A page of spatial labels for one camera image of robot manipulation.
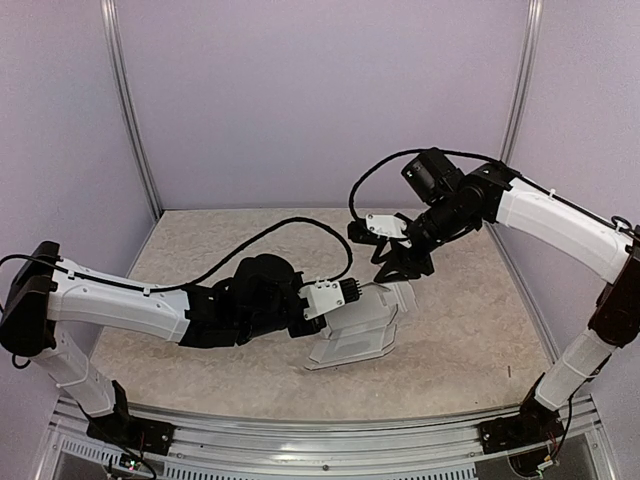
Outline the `white paper box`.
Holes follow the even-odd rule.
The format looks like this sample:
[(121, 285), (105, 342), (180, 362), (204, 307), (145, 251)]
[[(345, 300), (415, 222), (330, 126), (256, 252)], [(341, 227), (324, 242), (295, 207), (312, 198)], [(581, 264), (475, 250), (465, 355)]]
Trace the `white paper box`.
[(317, 371), (386, 356), (395, 348), (399, 319), (416, 310), (409, 282), (364, 284), (358, 301), (323, 315), (327, 327), (305, 368)]

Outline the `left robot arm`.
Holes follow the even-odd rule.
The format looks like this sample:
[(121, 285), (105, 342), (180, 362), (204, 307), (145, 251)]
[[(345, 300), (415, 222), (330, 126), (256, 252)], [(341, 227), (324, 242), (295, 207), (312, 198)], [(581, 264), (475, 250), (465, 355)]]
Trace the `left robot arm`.
[(325, 327), (325, 314), (342, 306), (335, 281), (304, 284), (284, 259), (244, 259), (231, 278), (213, 287), (127, 284), (91, 274), (44, 242), (14, 277), (1, 317), (1, 344), (44, 368), (102, 430), (121, 445), (140, 434), (120, 386), (104, 377), (64, 330), (83, 322), (144, 333), (183, 347), (240, 346), (274, 331), (291, 337)]

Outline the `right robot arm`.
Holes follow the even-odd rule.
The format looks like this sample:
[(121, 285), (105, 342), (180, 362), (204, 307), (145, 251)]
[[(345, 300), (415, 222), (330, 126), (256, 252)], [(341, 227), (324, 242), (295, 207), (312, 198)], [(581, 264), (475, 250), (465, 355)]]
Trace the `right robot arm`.
[(431, 274), (435, 249), (491, 223), (565, 253), (605, 283), (586, 329), (532, 388), (511, 423), (512, 436), (531, 444), (549, 429), (550, 415), (638, 336), (639, 230), (619, 217), (605, 220), (501, 161), (483, 157), (482, 166), (464, 173), (452, 163), (452, 151), (411, 154), (401, 174), (427, 210), (415, 219), (368, 214), (360, 221), (378, 239), (372, 259), (381, 266), (378, 282)]

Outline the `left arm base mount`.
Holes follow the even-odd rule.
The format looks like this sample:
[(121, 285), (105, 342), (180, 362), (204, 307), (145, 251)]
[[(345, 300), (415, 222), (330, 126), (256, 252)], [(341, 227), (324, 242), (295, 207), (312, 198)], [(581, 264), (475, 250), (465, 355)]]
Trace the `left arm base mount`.
[(138, 453), (166, 456), (176, 427), (170, 423), (131, 417), (128, 421), (89, 417), (87, 435)]

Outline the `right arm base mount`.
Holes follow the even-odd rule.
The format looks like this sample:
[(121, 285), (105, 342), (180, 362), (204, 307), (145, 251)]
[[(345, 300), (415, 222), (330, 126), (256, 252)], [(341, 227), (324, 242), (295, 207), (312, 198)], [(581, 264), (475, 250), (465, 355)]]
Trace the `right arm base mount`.
[(478, 434), (484, 454), (513, 450), (564, 434), (564, 427), (558, 417), (541, 420), (533, 415), (517, 414), (498, 417), (481, 422)]

